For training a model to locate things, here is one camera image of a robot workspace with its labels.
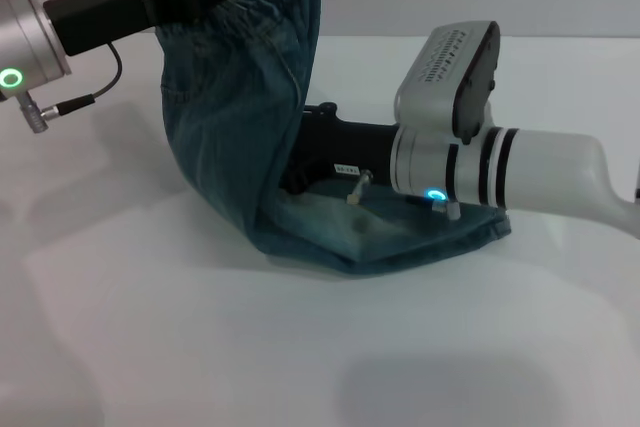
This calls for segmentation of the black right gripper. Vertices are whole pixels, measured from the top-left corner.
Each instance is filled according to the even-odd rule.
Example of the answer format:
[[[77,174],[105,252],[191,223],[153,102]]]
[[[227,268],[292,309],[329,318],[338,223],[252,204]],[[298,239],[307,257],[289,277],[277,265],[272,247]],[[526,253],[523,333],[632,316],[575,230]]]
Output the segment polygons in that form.
[[[391,151],[399,126],[344,121],[337,110],[333,102],[304,107],[280,179],[287,193],[302,194],[330,178],[357,178],[365,170],[375,185],[391,185]]]

